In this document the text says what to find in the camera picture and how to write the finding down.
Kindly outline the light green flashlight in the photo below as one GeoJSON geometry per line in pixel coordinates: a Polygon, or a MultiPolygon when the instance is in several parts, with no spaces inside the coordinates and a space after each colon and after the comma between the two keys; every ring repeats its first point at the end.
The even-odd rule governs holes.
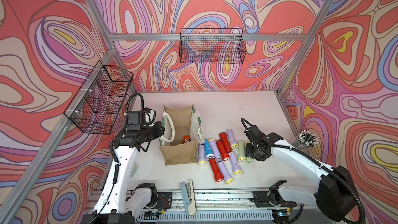
{"type": "Polygon", "coordinates": [[[238,161],[239,162],[247,161],[247,158],[245,156],[245,142],[244,141],[238,142],[238,161]]]}
{"type": "Polygon", "coordinates": [[[252,148],[252,143],[250,141],[245,141],[245,157],[247,163],[253,163],[253,159],[251,157],[252,155],[251,148],[252,148]]]}

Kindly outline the burlap tote bag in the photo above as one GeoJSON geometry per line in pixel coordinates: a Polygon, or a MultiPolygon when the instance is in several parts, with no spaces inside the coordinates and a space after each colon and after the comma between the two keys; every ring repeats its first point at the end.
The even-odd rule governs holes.
{"type": "Polygon", "coordinates": [[[175,110],[163,107],[162,126],[164,135],[159,138],[159,150],[166,166],[198,162],[198,144],[205,142],[202,120],[193,105],[175,110]],[[189,135],[191,142],[184,143],[189,135]]]}

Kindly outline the red flashlight with logo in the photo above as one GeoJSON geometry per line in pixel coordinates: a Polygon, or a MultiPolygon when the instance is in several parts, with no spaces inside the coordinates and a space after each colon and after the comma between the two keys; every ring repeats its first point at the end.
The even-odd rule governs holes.
{"type": "Polygon", "coordinates": [[[184,142],[184,143],[189,143],[189,142],[191,142],[190,136],[189,136],[189,135],[184,135],[184,136],[183,136],[183,142],[184,142]]]}

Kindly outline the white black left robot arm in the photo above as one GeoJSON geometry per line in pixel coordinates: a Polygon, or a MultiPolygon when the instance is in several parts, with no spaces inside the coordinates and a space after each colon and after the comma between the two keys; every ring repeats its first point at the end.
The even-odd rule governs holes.
{"type": "Polygon", "coordinates": [[[160,138],[164,127],[160,121],[146,127],[126,128],[110,143],[112,168],[91,214],[82,217],[82,224],[134,224],[145,207],[158,201],[154,183],[139,184],[130,198],[126,196],[133,165],[141,145],[160,138]]]}

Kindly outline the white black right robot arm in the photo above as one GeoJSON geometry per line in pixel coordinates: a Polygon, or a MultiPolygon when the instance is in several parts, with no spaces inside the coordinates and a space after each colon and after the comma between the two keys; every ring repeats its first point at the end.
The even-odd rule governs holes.
{"type": "Polygon", "coordinates": [[[241,119],[241,123],[245,128],[244,134],[250,141],[245,146],[247,157],[261,162],[275,157],[296,169],[315,186],[314,189],[310,189],[300,185],[288,185],[286,180],[281,179],[268,190],[269,204],[278,206],[295,202],[301,206],[316,207],[328,219],[347,224],[351,223],[347,215],[357,208],[359,217],[355,222],[365,223],[364,205],[346,168],[333,167],[316,160],[292,146],[280,135],[264,134],[256,125],[244,118],[241,119]]]}

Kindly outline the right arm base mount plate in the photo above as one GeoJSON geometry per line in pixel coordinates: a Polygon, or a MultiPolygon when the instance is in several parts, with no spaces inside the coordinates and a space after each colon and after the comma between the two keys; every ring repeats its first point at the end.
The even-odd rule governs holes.
{"type": "Polygon", "coordinates": [[[253,197],[249,199],[250,202],[253,202],[257,208],[260,207],[297,207],[296,202],[288,202],[285,201],[277,191],[254,191],[253,197]]]}

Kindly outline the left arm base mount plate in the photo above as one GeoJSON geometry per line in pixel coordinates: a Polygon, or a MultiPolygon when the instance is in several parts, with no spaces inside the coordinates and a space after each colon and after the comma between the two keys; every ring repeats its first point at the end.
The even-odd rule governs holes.
{"type": "Polygon", "coordinates": [[[158,211],[165,211],[172,207],[173,193],[171,191],[159,192],[158,200],[150,209],[158,209],[158,211]]]}

